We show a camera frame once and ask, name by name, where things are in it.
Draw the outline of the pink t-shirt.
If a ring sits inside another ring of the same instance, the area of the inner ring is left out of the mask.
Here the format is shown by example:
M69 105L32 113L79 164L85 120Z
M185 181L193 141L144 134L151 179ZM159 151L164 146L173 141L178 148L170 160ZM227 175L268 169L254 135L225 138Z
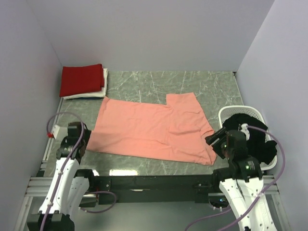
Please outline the pink t-shirt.
M166 104L104 98L87 150L211 166L214 133L194 93L167 94Z

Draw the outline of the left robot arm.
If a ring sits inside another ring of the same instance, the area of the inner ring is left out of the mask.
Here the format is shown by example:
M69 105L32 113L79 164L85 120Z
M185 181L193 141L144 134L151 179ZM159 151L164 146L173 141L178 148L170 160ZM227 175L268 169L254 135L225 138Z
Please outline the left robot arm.
M92 170L79 168L91 131L82 122L72 122L51 133L61 140L54 176L37 214L28 216L26 223L30 231L73 231L84 194L96 189Z

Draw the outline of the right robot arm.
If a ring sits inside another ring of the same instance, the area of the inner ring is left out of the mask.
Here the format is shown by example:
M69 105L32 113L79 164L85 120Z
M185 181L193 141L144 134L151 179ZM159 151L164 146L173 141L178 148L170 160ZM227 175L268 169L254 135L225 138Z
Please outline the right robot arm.
M240 230L275 231L260 164L248 151L249 138L247 124L241 130L221 128L206 137L206 143L229 164L213 171L211 186L226 197Z

